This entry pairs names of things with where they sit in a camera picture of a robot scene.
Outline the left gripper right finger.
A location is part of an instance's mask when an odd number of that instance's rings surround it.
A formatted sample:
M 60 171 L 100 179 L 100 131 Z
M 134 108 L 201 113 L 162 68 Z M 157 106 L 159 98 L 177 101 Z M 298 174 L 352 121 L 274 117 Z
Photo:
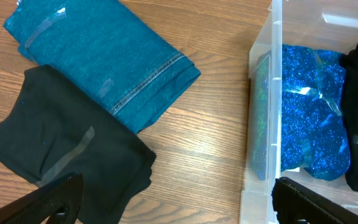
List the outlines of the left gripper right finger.
M 275 180 L 272 205 L 279 224 L 358 224 L 358 215 L 288 177 Z

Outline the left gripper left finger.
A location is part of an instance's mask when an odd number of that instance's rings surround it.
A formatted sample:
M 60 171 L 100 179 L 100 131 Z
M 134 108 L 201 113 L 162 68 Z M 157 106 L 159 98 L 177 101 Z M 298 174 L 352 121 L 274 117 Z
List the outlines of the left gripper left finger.
M 71 173 L 0 208 L 0 224 L 74 224 L 83 199 L 83 175 Z

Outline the blue sequin fabric bundle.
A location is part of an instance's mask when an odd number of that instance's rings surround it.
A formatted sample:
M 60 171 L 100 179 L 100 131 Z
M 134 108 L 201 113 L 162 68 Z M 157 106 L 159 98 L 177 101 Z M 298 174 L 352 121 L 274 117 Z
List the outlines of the blue sequin fabric bundle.
M 342 53 L 282 46 L 282 171 L 304 168 L 332 181 L 351 163 L 339 107 L 346 71 Z

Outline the blue denim cloth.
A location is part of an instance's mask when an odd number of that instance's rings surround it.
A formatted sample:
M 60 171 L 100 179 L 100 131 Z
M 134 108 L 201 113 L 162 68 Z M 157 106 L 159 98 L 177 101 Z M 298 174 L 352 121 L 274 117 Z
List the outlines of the blue denim cloth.
M 22 0 L 4 28 L 23 56 L 58 70 L 134 133 L 200 76 L 185 54 L 115 0 Z

